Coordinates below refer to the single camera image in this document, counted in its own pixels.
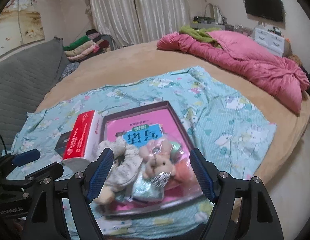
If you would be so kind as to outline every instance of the tan bed sheet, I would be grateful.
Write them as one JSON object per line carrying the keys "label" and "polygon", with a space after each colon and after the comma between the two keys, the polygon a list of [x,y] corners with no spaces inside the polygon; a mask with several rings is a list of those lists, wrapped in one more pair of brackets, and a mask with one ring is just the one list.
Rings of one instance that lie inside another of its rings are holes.
{"label": "tan bed sheet", "polygon": [[273,142],[255,172],[266,184],[287,160],[303,135],[310,117],[310,97],[303,94],[302,109],[297,117],[244,78],[189,54],[158,50],[156,41],[111,51],[82,62],[75,72],[52,88],[37,111],[106,84],[130,83],[196,65],[203,67],[215,79],[241,92],[262,111],[268,121],[277,124]]}

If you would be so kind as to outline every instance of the pink book cover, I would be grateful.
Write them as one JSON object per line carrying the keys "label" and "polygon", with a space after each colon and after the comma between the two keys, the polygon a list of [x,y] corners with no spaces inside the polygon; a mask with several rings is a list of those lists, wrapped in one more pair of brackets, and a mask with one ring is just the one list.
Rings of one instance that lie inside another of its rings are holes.
{"label": "pink book cover", "polygon": [[[189,161],[190,152],[168,109],[160,109],[145,114],[108,121],[106,126],[107,136],[104,139],[115,141],[116,134],[124,131],[126,134],[123,135],[123,138],[128,143],[134,144],[137,147],[145,145],[151,139],[158,139],[168,134],[170,138],[173,138],[182,145],[184,154],[181,159],[187,158]],[[161,203],[177,200],[183,196],[184,193],[180,186],[165,190],[164,199]],[[136,207],[141,207],[141,205],[136,203],[122,204],[116,201],[111,203],[111,209],[113,211],[130,210]]]}

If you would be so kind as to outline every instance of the white curtain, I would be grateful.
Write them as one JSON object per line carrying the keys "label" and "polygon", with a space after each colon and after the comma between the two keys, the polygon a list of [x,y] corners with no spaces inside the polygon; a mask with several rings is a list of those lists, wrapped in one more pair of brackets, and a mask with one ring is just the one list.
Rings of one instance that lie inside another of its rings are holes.
{"label": "white curtain", "polygon": [[142,42],[134,0],[90,0],[95,27],[120,47]]}
{"label": "white curtain", "polygon": [[160,39],[190,24],[188,0],[135,0],[143,42]]}

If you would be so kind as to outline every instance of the blue gripper pad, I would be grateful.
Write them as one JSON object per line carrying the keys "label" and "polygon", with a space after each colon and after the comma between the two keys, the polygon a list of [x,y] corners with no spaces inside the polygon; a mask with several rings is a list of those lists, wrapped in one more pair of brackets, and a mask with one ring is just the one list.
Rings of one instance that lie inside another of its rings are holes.
{"label": "blue gripper pad", "polygon": [[211,202],[214,202],[214,200],[216,199],[216,195],[214,193],[213,181],[204,167],[204,161],[206,162],[204,156],[198,149],[191,150],[190,162],[197,181],[199,182],[204,196],[208,198]]}
{"label": "blue gripper pad", "polygon": [[33,161],[38,160],[39,157],[40,157],[39,150],[32,149],[30,151],[16,155],[12,162],[17,167],[21,167],[27,163],[31,163]]}
{"label": "blue gripper pad", "polygon": [[91,203],[100,194],[104,182],[111,170],[114,161],[113,151],[106,148],[96,162],[90,163],[85,169],[84,188],[87,188],[86,199]]}

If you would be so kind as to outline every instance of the stuffed animal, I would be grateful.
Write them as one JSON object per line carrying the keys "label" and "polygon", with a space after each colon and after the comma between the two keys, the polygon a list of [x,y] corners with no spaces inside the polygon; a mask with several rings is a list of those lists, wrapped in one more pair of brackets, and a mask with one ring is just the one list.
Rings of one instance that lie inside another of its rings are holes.
{"label": "stuffed animal", "polygon": [[176,174],[175,166],[170,160],[172,144],[164,140],[151,140],[147,145],[140,147],[139,155],[146,162],[144,179],[150,179],[160,173],[170,173],[171,176]]}
{"label": "stuffed animal", "polygon": [[122,137],[117,137],[115,142],[102,141],[98,152],[101,154],[105,148],[110,148],[114,153],[114,159],[124,156],[123,163],[115,160],[104,186],[95,199],[100,205],[111,203],[115,198],[115,192],[123,190],[127,185],[136,180],[139,167],[143,161],[138,148],[128,144]]}
{"label": "stuffed animal", "polygon": [[171,176],[175,176],[175,165],[172,164],[167,155],[153,155],[146,163],[146,168],[143,173],[144,179],[150,179],[160,173],[170,173]]}

